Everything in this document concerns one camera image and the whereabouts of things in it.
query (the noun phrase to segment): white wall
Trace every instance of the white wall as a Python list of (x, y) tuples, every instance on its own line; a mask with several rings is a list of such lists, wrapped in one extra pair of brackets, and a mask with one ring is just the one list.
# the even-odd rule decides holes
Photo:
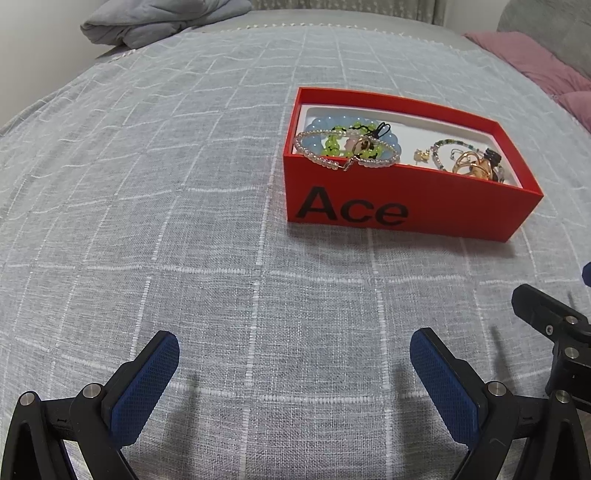
[(496, 30), (508, 0), (447, 0), (443, 25), (456, 33)]
[(80, 31), (106, 0), (0, 0), (0, 126), (108, 50)]

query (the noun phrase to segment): jewelry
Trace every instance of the jewelry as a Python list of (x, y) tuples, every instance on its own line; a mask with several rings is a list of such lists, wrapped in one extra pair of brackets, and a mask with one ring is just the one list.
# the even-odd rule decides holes
[[(462, 168), (468, 168), (468, 172), (460, 173)], [(475, 152), (468, 151), (460, 155), (452, 169), (453, 173), (476, 177), (477, 179), (492, 180), (492, 168), (488, 160), (480, 158)]]
[[(443, 164), (441, 163), (441, 161), (439, 160), (439, 147), (441, 147), (442, 145), (450, 145), (450, 144), (451, 145), (460, 145), (461, 147), (466, 147), (468, 150), (476, 152), (477, 154), (482, 153), (480, 151), (480, 149), (476, 148), (474, 145), (470, 145), (469, 143), (465, 143), (462, 140), (453, 140), (451, 138), (446, 138), (445, 140), (440, 140), (438, 142), (435, 142), (433, 144), (433, 146), (431, 147), (431, 152), (433, 153), (433, 161), (435, 162), (435, 165), (437, 166), (437, 168), (439, 168), (439, 170), (447, 171), (445, 169), (445, 167), (443, 166)], [(451, 155), (452, 160), (455, 160), (454, 151), (456, 151), (456, 150), (459, 150), (459, 149), (454, 148), (452, 150), (452, 155)]]
[[(439, 170), (447, 171), (439, 160), (439, 147), (450, 144), (460, 145), (461, 147), (466, 147), (469, 150), (464, 152), (459, 148), (452, 149), (450, 158), (455, 162), (452, 169), (453, 173), (458, 173), (458, 170), (461, 168), (468, 167), (470, 170), (464, 175), (476, 177), (479, 179), (493, 180), (499, 183), (503, 183), (505, 181), (505, 170), (500, 165), (501, 156), (498, 152), (495, 152), (491, 148), (487, 148), (486, 151), (483, 152), (474, 145), (470, 145), (469, 143), (463, 142), (462, 140), (453, 140), (451, 138), (446, 138), (445, 140), (435, 142), (430, 148), (430, 151), (433, 154), (433, 162)], [(428, 151), (421, 152), (420, 150), (417, 150), (415, 152), (414, 159), (417, 160), (417, 158), (421, 158), (420, 161), (425, 161), (423, 159), (427, 156), (427, 153)], [(458, 159), (456, 159), (456, 154), (458, 153), (460, 156)], [(474, 157), (475, 159), (467, 160), (468, 157)]]
[[(347, 160), (347, 162), (345, 162), (344, 164), (341, 164), (339, 162), (337, 162), (336, 160), (331, 160), (329, 158), (325, 158), (322, 155), (318, 155), (315, 152), (313, 152), (311, 149), (305, 147), (303, 145), (303, 141), (306, 138), (309, 137), (321, 137), (321, 136), (329, 136), (329, 135), (334, 135), (338, 138), (342, 138), (342, 137), (349, 137), (350, 139), (354, 139), (355, 143), (351, 149), (351, 157)], [(367, 155), (364, 155), (364, 153), (366, 153), (369, 149), (369, 147), (371, 145), (374, 145), (374, 149), (378, 149), (378, 147), (381, 147), (381, 153), (377, 158), (364, 158), (367, 157)], [(369, 167), (369, 168), (380, 168), (380, 167), (389, 167), (390, 165), (393, 165), (394, 163), (397, 163), (400, 161), (400, 155), (399, 153), (395, 150), (395, 148), (392, 145), (387, 144), (386, 142), (383, 142), (382, 140), (373, 138), (373, 137), (368, 137), (367, 135), (360, 135), (358, 130), (355, 129), (349, 129), (347, 131), (335, 131), (335, 130), (311, 130), (311, 131), (304, 131), (304, 132), (300, 132), (295, 136), (295, 140), (294, 140), (294, 147), (297, 150), (298, 153), (300, 153), (301, 155), (305, 156), (308, 160), (311, 160), (312, 162), (321, 165), (323, 167), (326, 168), (330, 168), (332, 170), (338, 170), (340, 168), (342, 168), (344, 171), (347, 171), (350, 169), (351, 165), (353, 165), (353, 163), (358, 162), (359, 164), (363, 165), (364, 167)], [(390, 152), (392, 152), (390, 157), (387, 158), (381, 158), (383, 157), (383, 153), (384, 150), (389, 150)]]
[[(360, 116), (328, 115), (318, 117), (314, 119), (304, 131), (333, 130), (336, 132), (347, 131), (350, 129), (356, 130), (357, 136), (366, 135), (368, 137), (377, 138), (382, 142), (386, 142), (394, 148), (398, 155), (402, 153), (402, 148), (398, 144), (398, 137), (392, 133), (389, 124)], [(351, 157), (350, 145), (346, 145), (345, 149), (341, 150), (337, 142), (337, 137), (333, 137), (332, 135), (328, 135), (325, 145), (322, 144), (320, 137), (317, 135), (305, 138), (302, 144), (316, 155)]]

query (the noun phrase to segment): charm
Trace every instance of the charm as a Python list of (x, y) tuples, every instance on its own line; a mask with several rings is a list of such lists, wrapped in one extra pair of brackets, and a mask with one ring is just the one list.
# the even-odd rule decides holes
[(452, 148), (452, 152), (449, 155), (451, 161), (455, 162), (457, 160), (456, 155), (459, 157), (464, 153), (461, 148)]
[(415, 150), (414, 151), (414, 161), (415, 162), (424, 162), (427, 163), (431, 158), (431, 151), (430, 150)]

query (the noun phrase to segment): black lettering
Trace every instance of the black lettering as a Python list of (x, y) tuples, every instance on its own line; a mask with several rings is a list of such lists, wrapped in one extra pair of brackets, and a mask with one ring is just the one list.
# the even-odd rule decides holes
[[(316, 197), (322, 202), (322, 207), (312, 207)], [(324, 187), (312, 187), (310, 193), (304, 200), (300, 211), (295, 215), (298, 218), (304, 218), (308, 212), (325, 213), (330, 220), (336, 220), (335, 209), (330, 202), (329, 196)]]
[(389, 218), (408, 218), (408, 209), (404, 205), (400, 205), (399, 203), (387, 203), (386, 205), (381, 206), (377, 212), (375, 212), (375, 219), (381, 223), (382, 225), (394, 226), (400, 225), (404, 223), (404, 220), (386, 220), (386, 217)]
[(368, 210), (374, 209), (373, 204), (371, 202), (368, 202), (367, 200), (349, 200), (348, 202), (345, 202), (340, 209), (341, 217), (343, 217), (348, 222), (352, 223), (367, 222), (371, 218), (371, 215), (365, 215), (363, 217), (358, 218), (351, 217), (350, 210), (353, 205), (363, 205)]

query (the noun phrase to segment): bedspread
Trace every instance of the bedspread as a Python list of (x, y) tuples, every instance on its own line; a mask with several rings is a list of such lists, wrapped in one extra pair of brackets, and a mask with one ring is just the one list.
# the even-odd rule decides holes
[[(493, 118), (545, 198), (506, 244), (288, 225), (300, 85)], [(186, 31), (92, 67), (0, 135), (1, 448), (19, 393), (105, 382), (165, 329), (180, 365), (124, 451), (139, 478), (446, 479), (464, 450), (414, 374), (413, 331), (541, 395), (552, 345), (513, 315), (513, 288), (591, 305), (591, 136), (483, 51), (354, 28)]]

